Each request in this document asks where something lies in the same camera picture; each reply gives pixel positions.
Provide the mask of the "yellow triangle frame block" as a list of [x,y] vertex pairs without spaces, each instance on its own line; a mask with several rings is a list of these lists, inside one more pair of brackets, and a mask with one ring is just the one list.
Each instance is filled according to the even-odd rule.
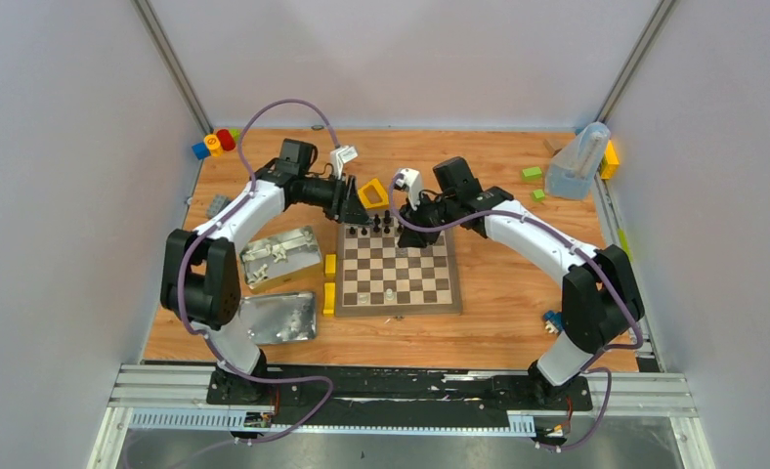
[[366,210],[385,209],[390,205],[388,193],[377,178],[360,186],[358,196]]

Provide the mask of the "wooden chess board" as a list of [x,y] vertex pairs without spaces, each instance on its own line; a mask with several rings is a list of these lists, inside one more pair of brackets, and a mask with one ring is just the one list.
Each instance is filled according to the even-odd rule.
[[[426,248],[399,248],[397,238],[346,238],[337,231],[336,309],[339,318],[459,315],[463,311],[451,230]],[[387,288],[398,305],[385,305]],[[369,293],[368,305],[358,294]]]

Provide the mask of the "small yellow rectangular block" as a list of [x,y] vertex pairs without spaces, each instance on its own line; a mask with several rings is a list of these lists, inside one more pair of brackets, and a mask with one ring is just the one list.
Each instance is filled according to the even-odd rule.
[[324,275],[326,278],[335,278],[337,272],[337,256],[333,253],[324,257]]

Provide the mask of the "yellow arch block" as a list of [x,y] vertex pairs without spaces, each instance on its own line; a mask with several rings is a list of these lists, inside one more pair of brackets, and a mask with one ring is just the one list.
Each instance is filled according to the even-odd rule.
[[336,283],[326,282],[323,286],[322,314],[333,317],[336,309]]

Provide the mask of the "gold tin with white pieces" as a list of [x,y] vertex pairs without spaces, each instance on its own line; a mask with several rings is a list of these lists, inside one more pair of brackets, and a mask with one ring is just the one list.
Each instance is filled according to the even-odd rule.
[[311,226],[250,241],[240,251],[239,260],[246,286],[256,294],[318,274],[323,265]]

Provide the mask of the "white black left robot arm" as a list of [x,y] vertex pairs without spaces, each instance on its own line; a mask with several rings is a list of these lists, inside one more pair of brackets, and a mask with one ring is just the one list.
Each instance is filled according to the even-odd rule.
[[312,173],[318,154],[309,143],[286,139],[278,157],[249,173],[244,190],[222,212],[192,231],[176,229],[166,239],[160,303],[187,333],[199,336],[233,391],[257,404],[269,394],[263,351],[248,336],[237,313],[241,303],[238,254],[270,221],[295,204],[315,206],[339,224],[368,226],[357,179],[344,173],[357,157],[353,146],[331,151],[325,176]]

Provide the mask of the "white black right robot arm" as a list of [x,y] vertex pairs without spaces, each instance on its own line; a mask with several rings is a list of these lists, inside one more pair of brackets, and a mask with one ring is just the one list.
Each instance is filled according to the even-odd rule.
[[462,227],[512,249],[561,288],[561,331],[553,345],[530,367],[529,394],[541,407],[554,407],[568,384],[632,331],[641,347],[639,322],[645,307],[626,252],[611,244],[598,248],[547,224],[510,192],[483,188],[461,156],[433,169],[437,194],[424,188],[411,168],[396,172],[390,191],[406,193],[392,214],[403,227],[401,247],[425,247],[448,229]]

